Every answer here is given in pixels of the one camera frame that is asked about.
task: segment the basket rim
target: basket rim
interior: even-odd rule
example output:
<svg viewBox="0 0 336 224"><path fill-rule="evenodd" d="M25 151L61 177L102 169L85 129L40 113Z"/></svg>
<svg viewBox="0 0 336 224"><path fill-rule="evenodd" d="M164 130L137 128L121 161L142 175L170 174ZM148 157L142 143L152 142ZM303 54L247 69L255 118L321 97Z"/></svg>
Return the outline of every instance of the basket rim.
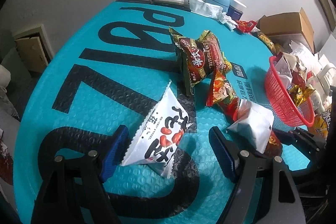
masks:
<svg viewBox="0 0 336 224"><path fill-rule="evenodd" d="M291 104L294 112L296 113L296 115L301 119L301 121L307 126L307 127L312 127L314 124L314 110L313 110L313 106L311 103L310 98L308 98L307 102L308 102L308 108L310 110L310 112L312 112L312 121L309 122L307 121L299 112L299 110L297 109L296 105L294 104L292 98L290 97L289 93L287 92L287 89L284 87L284 85L282 84L280 77L277 73L277 70L275 69L275 66L273 64L273 62L276 62L278 59L278 56L271 56L269 58L269 68L271 69L272 73L274 74L275 79L277 80L281 90L283 91L284 96L288 99L289 103Z"/></svg>

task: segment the cardboard box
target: cardboard box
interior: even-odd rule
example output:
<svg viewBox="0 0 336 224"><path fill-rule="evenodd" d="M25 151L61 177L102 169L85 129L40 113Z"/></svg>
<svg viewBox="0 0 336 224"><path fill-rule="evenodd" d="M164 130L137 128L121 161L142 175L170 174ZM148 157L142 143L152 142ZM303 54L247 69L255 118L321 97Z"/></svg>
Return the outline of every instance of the cardboard box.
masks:
<svg viewBox="0 0 336 224"><path fill-rule="evenodd" d="M314 52L314 30L303 8L300 12L263 16L259 29L274 43L284 45L293 40Z"/></svg>

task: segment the metal screw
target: metal screw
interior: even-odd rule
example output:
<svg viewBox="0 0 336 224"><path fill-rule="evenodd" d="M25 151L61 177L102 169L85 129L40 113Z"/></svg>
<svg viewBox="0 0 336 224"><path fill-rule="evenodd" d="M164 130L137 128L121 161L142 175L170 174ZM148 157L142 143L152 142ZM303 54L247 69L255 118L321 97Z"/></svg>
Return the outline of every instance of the metal screw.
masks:
<svg viewBox="0 0 336 224"><path fill-rule="evenodd" d="M243 157L248 157L250 155L250 153L246 150L242 150L240 151L240 154L243 156Z"/></svg>
<svg viewBox="0 0 336 224"><path fill-rule="evenodd" d="M95 156L98 155L98 152L97 152L96 150L90 150L89 153L88 153L88 155L89 155L90 157L95 157Z"/></svg>
<svg viewBox="0 0 336 224"><path fill-rule="evenodd" d="M60 162L62 160L63 160L63 156L60 156L60 155L58 155L54 158L54 161L56 161L56 162Z"/></svg>
<svg viewBox="0 0 336 224"><path fill-rule="evenodd" d="M275 156L274 157L274 160L278 163L281 163L282 162L282 158L280 156Z"/></svg>

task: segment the basket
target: basket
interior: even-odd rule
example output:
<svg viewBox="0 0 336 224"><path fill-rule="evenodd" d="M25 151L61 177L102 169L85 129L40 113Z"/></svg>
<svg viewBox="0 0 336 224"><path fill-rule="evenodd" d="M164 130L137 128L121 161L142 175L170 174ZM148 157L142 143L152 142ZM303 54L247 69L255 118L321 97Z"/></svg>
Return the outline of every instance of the basket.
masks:
<svg viewBox="0 0 336 224"><path fill-rule="evenodd" d="M311 127L314 123L314 110L310 98L296 107L286 88L283 86L275 65L279 57L269 58L269 69L265 78L265 91L273 110L281 121L291 127L306 125Z"/></svg>

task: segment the table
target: table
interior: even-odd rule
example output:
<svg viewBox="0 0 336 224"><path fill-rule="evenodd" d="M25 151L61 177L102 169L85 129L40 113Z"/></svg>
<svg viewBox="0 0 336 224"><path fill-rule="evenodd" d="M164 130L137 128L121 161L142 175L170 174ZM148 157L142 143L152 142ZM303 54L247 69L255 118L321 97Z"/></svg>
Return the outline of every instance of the table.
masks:
<svg viewBox="0 0 336 224"><path fill-rule="evenodd" d="M117 167L104 187L122 223L134 223L133 218L139 218L137 223L216 223L233 184L222 174L208 131L212 126L225 131L229 123L217 108L205 107L210 79L195 87L193 98L183 95L168 26L193 38L211 30L233 63L227 78L236 93L270 108L263 86L271 53L259 39L185 10L115 1L59 51L26 107L14 158L14 193L23 224L30 223L48 162L56 155L76 157L93 147L99 151L120 124L132 137L169 80L193 122L176 152L174 178L164 179L145 165ZM274 126L289 129L277 117ZM294 147L283 150L292 170L307 166L308 159ZM257 181L256 201L260 186ZM251 204L246 223L256 210L257 202Z"/></svg>

